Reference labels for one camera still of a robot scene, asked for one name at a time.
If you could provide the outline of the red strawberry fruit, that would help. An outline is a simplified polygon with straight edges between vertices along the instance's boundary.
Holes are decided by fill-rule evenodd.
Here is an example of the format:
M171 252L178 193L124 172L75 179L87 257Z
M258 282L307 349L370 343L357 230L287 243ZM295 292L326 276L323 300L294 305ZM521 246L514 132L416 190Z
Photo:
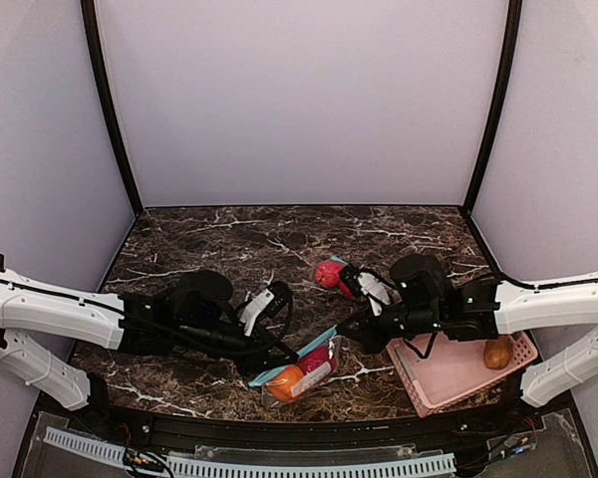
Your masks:
M299 360L298 366L304 374L308 374L315 371L324 363L330 367L329 371L332 371L336 367L337 359L334 352L327 346L320 346L306 356L303 356Z

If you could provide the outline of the orange tangerine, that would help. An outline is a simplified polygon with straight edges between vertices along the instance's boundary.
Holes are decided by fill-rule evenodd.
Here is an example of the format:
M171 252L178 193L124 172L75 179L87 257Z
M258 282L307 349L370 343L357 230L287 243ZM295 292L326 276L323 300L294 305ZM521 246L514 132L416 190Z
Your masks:
M299 366L292 364L278 373L267 384L267 390L274 398L282 402L293 400L292 388L304 377Z

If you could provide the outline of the red tomato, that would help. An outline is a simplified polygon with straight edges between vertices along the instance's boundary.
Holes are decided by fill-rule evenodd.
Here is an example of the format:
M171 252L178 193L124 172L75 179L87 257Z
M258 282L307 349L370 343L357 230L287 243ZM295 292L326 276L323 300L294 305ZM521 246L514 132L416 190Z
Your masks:
M340 282L339 283L339 287L340 287L340 290L341 290L342 294L345 297L347 297L347 298L349 298L351 300L356 300L357 299L357 297L355 296L355 294L350 290L350 288L345 283Z

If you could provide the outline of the clear zip bag blue zipper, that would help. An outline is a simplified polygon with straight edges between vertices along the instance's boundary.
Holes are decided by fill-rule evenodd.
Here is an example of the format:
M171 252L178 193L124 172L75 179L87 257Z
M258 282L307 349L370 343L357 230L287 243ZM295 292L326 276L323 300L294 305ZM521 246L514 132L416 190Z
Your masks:
M344 297L356 300L350 289L340 279L340 272L345 266L346 263L339 259L331 258L324 261L317 266L314 281L324 289L338 290Z

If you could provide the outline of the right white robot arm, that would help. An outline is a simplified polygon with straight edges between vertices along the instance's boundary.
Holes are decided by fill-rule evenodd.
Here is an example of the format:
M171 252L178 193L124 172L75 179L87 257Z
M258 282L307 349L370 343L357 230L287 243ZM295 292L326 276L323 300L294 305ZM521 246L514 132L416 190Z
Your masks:
M471 342L589 325L582 339L525 370L520 397L541 407L598 374L598 271L552 282L487 273L456 288L435 257L413 254L393 264L389 279L352 264L342 267L338 279L369 306L337 331L368 354L381 352L393 339L443 334L451 341Z

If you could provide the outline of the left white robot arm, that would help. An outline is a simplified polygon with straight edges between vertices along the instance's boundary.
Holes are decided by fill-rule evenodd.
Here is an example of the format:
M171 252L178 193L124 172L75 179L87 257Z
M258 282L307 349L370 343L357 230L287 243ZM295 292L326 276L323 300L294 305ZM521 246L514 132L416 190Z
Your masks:
M293 313L287 284L271 283L238 307L233 286L211 270L183 273L153 296L90 293L22 276L0 254L0 364L71 411L104 412L106 381L68 365L31 338L41 332L87 342L121 354L167 357L175 350L229 359L243 376L295 363L286 331L263 326L280 312Z

